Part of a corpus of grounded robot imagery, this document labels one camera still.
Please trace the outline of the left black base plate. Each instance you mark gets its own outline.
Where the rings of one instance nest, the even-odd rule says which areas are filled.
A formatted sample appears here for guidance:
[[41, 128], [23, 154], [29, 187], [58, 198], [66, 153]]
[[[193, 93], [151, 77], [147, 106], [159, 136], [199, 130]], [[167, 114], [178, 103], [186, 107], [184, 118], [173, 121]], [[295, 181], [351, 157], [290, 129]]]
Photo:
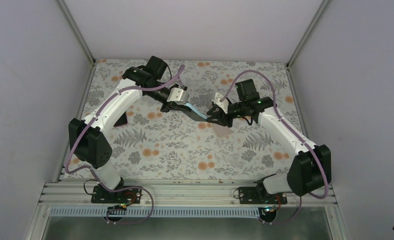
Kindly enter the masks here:
[[119, 192], [110, 192], [101, 185], [97, 185], [93, 188], [90, 202], [93, 204], [115, 205], [139, 204], [141, 195], [142, 190], [138, 188], [127, 188]]

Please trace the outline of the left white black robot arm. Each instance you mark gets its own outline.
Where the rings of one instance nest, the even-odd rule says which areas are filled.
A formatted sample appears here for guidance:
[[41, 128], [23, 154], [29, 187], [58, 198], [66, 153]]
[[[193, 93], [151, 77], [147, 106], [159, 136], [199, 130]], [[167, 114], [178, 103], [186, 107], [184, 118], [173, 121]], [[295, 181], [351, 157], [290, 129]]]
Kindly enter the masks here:
[[109, 201], [116, 203], [124, 197], [123, 179], [110, 161], [113, 150], [106, 135], [142, 96], [148, 95], [162, 103], [168, 100], [169, 86], [180, 79], [185, 65], [180, 65], [170, 80], [160, 83], [167, 67], [165, 61], [152, 56], [146, 65], [128, 68], [115, 90], [94, 111], [83, 119], [73, 118], [69, 122], [70, 151], [63, 163], [67, 174], [90, 170]]

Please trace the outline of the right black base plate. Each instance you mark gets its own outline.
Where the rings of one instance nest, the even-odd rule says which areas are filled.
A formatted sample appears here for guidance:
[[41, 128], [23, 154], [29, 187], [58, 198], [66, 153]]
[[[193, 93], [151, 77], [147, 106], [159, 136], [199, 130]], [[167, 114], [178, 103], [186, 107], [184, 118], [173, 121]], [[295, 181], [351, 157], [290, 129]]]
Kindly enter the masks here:
[[257, 186], [241, 186], [236, 190], [242, 205], [283, 205], [288, 203], [285, 192], [270, 194], [264, 188]]

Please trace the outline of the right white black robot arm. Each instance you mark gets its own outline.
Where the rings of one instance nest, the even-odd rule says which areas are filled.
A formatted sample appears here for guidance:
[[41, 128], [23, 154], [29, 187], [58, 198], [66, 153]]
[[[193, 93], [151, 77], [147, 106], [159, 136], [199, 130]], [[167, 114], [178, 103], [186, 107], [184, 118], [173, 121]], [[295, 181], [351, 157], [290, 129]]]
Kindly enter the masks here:
[[299, 132], [280, 112], [273, 99], [260, 97], [252, 79], [235, 84], [238, 102], [231, 102], [216, 92], [212, 108], [207, 112], [208, 122], [232, 127], [234, 119], [250, 117], [268, 130], [293, 158], [287, 173], [275, 173], [256, 182], [256, 198], [263, 204], [275, 194], [292, 192], [301, 197], [314, 190], [327, 187], [331, 182], [331, 151], [318, 145]]

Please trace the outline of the aluminium rail frame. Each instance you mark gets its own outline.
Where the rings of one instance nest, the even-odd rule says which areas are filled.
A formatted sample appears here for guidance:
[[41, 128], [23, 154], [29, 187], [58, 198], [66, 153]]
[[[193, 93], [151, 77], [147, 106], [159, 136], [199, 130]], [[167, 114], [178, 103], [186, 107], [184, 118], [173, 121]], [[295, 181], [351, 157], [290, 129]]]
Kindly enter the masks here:
[[[256, 30], [260, 44], [257, 44], [250, 35], [245, 36], [241, 43], [225, 43], [220, 37], [221, 33], [227, 32], [227, 22], [224, 19], [219, 23], [209, 22], [213, 31], [207, 29], [198, 31], [198, 25], [191, 22], [192, 14], [198, 11], [197, 2], [193, 0], [143, 3], [128, 0], [114, 1], [112, 6], [117, 10], [116, 16], [102, 24], [80, 19], [80, 7], [77, 3], [65, 1], [64, 4], [86, 50], [94, 59], [92, 81], [86, 86], [84, 104], [80, 108], [77, 119], [81, 120], [88, 116], [107, 99], [128, 68], [145, 66], [152, 56], [167, 63], [164, 74], [170, 69], [169, 60], [284, 63], [300, 122], [300, 128], [293, 126], [307, 137], [290, 82], [291, 61], [308, 26], [325, 5], [323, 0], [315, 1], [308, 16], [298, 17], [295, 23], [277, 21], [272, 27], [269, 27], [268, 21], [263, 18], [264, 14], [269, 13], [270, 8], [267, 3], [256, 2], [249, 13], [252, 17], [257, 17], [257, 24], [261, 24]], [[163, 81], [164, 74], [159, 80], [161, 84], [175, 75], [170, 75], [167, 81]], [[235, 77], [228, 91], [220, 94], [232, 103], [238, 102], [239, 96], [235, 85], [246, 80]], [[278, 108], [275, 96], [263, 97], [273, 99]], [[335, 205], [337, 202], [332, 187], [322, 186], [303, 196], [285, 192], [287, 204], [240, 204], [237, 188], [256, 187], [258, 180], [275, 173], [259, 179], [173, 180], [126, 179], [116, 171], [123, 179], [121, 186], [123, 190], [127, 188], [142, 190], [140, 203], [91, 203], [93, 189], [100, 184], [88, 169], [73, 174], [65, 172], [64, 161], [69, 152], [63, 157], [58, 180], [44, 185], [39, 204], [50, 209], [53, 214], [74, 216], [91, 214], [105, 217], [104, 222], [110, 225], [114, 223], [114, 218], [123, 218], [123, 221], [118, 222], [118, 225], [123, 226], [131, 224], [134, 217], [139, 222], [144, 222], [150, 217], [166, 215], [243, 216], [258, 219], [259, 209], [282, 213], [288, 208], [298, 207], [299, 204], [324, 207]]]

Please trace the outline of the floral patterned table mat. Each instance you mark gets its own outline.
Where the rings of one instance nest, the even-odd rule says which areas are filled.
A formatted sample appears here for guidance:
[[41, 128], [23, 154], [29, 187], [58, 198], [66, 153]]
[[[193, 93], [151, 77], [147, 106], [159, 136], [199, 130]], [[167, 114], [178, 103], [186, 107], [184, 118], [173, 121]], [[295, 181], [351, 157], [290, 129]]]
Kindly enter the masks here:
[[[261, 97], [276, 97], [282, 114], [300, 128], [300, 120], [281, 62], [168, 60], [162, 78], [185, 66], [180, 78], [189, 102], [200, 112], [211, 108], [213, 93], [227, 93], [235, 77], [253, 79]], [[161, 112], [149, 96], [126, 110], [127, 124], [108, 131], [111, 162], [125, 179], [257, 180], [287, 173], [293, 161], [271, 129], [236, 119], [219, 137], [206, 122], [196, 122], [179, 111]]]

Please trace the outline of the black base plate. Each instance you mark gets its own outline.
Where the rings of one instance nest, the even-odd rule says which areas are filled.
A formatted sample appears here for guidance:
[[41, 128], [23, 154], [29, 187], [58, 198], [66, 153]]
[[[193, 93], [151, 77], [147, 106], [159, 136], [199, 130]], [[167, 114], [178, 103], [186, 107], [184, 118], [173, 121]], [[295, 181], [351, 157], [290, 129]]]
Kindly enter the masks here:
[[236, 190], [242, 205], [283, 205], [288, 203], [285, 192], [270, 194], [264, 188], [257, 186], [241, 186]]
[[142, 190], [138, 188], [127, 188], [119, 192], [110, 192], [101, 185], [97, 185], [93, 188], [90, 202], [93, 204], [115, 205], [139, 204], [141, 195]]

